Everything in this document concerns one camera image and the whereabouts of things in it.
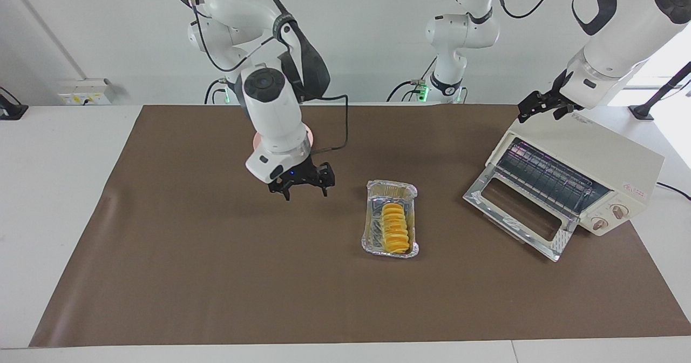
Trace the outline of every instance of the oven knob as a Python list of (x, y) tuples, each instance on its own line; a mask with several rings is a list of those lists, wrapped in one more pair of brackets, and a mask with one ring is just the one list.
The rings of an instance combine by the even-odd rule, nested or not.
[(629, 209), (624, 205), (612, 205), (612, 214), (617, 220), (622, 220), (629, 216)]
[(609, 225), (604, 218), (595, 217), (592, 221), (594, 231), (602, 230), (602, 228), (607, 228), (607, 225)]

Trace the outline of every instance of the black stand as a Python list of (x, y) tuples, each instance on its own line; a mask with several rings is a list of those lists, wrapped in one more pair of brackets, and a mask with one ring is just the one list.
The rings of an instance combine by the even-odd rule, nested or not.
[(0, 120), (19, 120), (24, 116), (24, 112), (29, 109), (27, 105), (15, 105), (9, 102), (7, 98), (0, 95)]
[(670, 90), (674, 89), (677, 83), (681, 82), (682, 79), (686, 78), (687, 75), (691, 73), (691, 62), (686, 63), (686, 66), (682, 67), (674, 77), (672, 77), (669, 82), (667, 82), (660, 90), (655, 93), (653, 97), (650, 97), (648, 102), (642, 105), (632, 105), (629, 107), (631, 114), (634, 115), (639, 120), (654, 120), (650, 115), (650, 109), (653, 105), (657, 104)]

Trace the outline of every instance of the metal stand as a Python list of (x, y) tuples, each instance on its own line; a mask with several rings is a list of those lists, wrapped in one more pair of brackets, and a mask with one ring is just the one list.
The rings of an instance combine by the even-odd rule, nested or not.
[(629, 107), (631, 114), (634, 115), (639, 120), (654, 120), (650, 115), (650, 109), (653, 105), (657, 104), (670, 90), (674, 89), (677, 83), (681, 82), (687, 75), (691, 73), (691, 62), (686, 63), (686, 66), (682, 67), (674, 77), (672, 77), (669, 82), (667, 82), (660, 90), (655, 93), (653, 97), (650, 97), (648, 102), (642, 105), (632, 105)]

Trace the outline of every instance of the yellow food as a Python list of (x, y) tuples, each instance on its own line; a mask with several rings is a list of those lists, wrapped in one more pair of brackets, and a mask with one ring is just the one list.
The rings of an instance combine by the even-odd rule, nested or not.
[(403, 206), (397, 203), (386, 204), (382, 208), (381, 222), (384, 249), (394, 254), (405, 253), (410, 248), (410, 238)]
[(383, 210), (383, 211), (387, 211), (387, 210), (400, 210), (400, 211), (403, 211), (403, 206), (400, 205), (400, 204), (397, 204), (397, 203), (390, 203), (390, 204), (386, 204), (386, 205), (384, 206), (384, 208), (382, 208), (382, 210)]

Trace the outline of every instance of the brown table mat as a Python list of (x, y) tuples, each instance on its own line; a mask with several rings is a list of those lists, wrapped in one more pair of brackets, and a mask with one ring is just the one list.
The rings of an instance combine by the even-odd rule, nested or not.
[[(343, 109), (304, 107), (316, 147)], [(515, 107), (353, 107), (315, 158), (329, 197), (245, 169), (239, 107), (144, 107), (31, 346), (273, 344), (691, 334), (630, 224), (554, 264), (462, 200)], [(365, 253), (365, 185), (419, 190), (420, 253)]]

